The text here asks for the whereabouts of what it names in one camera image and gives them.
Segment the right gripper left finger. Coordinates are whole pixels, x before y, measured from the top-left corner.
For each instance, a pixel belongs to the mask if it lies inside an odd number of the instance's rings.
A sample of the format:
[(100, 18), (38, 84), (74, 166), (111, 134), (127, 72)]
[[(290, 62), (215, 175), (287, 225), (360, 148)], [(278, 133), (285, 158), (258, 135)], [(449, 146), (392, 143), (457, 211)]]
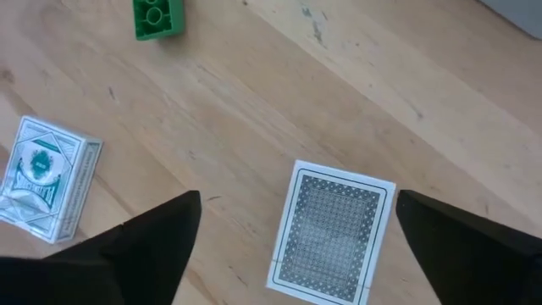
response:
[(170, 304), (195, 245), (199, 191), (45, 258), (1, 259), (3, 304)]

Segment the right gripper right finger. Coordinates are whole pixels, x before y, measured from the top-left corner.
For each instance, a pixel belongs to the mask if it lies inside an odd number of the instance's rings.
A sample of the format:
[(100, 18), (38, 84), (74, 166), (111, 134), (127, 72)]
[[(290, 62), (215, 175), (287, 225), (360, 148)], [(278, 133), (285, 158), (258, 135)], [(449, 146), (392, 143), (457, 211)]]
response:
[(539, 304), (541, 240), (411, 190), (395, 212), (443, 304)]

